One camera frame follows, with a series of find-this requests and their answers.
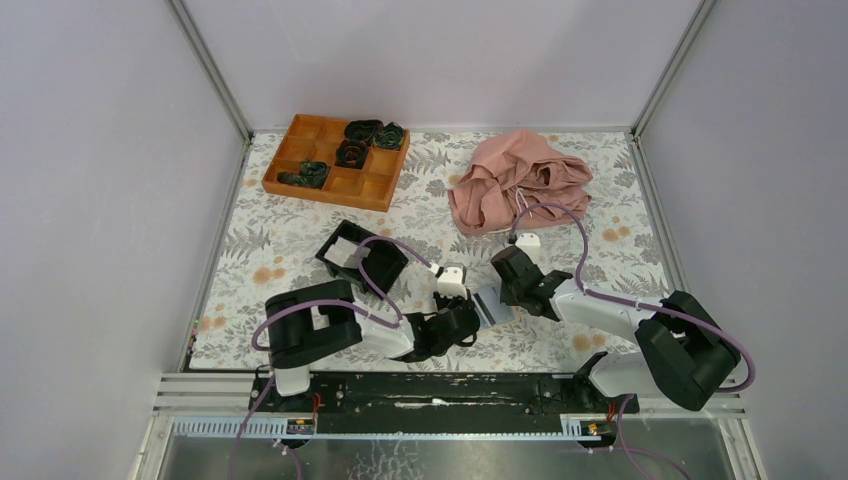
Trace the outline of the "black card box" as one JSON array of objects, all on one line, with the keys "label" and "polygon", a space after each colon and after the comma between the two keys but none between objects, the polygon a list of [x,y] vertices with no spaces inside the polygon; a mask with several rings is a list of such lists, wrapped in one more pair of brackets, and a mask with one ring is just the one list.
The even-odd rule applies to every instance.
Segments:
[{"label": "black card box", "polygon": [[388,293],[409,260],[391,242],[375,240],[358,252],[360,244],[374,236],[359,225],[342,220],[315,254],[333,278],[340,278],[357,286],[363,293],[375,294],[374,288],[363,278],[359,266],[381,291]]}]

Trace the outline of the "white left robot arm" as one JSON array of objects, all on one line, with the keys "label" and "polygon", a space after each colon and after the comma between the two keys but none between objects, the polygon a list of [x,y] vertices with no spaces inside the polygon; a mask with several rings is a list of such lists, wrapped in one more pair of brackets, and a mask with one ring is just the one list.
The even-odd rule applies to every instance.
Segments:
[{"label": "white left robot arm", "polygon": [[266,320],[256,328],[251,344],[268,353],[272,398],[285,410],[301,409],[310,397],[311,365],[355,345],[402,363],[474,345],[480,328],[474,302],[438,293],[434,299],[436,312],[409,313],[390,321],[358,302],[344,280],[270,297],[264,303]]}]

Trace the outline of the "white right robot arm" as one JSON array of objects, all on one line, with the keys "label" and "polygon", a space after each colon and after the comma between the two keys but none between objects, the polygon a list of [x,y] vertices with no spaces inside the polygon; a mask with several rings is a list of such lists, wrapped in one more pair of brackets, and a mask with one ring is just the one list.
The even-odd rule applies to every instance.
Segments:
[{"label": "white right robot arm", "polygon": [[491,264],[501,278],[502,303],[553,321],[571,321],[636,344],[636,353],[603,355],[573,386],[575,402],[597,412],[613,397],[664,395],[677,406],[701,410],[742,360],[740,348],[688,293],[642,301],[595,289],[575,274],[543,273],[516,246]]}]

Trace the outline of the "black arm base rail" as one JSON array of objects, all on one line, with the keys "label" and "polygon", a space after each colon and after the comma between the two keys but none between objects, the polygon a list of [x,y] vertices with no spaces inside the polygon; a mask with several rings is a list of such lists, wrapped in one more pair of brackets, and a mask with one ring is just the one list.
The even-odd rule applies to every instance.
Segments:
[{"label": "black arm base rail", "polygon": [[249,406],[303,413],[322,434],[560,434],[566,417],[606,421],[637,400],[606,397],[584,374],[319,372],[281,397],[255,375]]}]

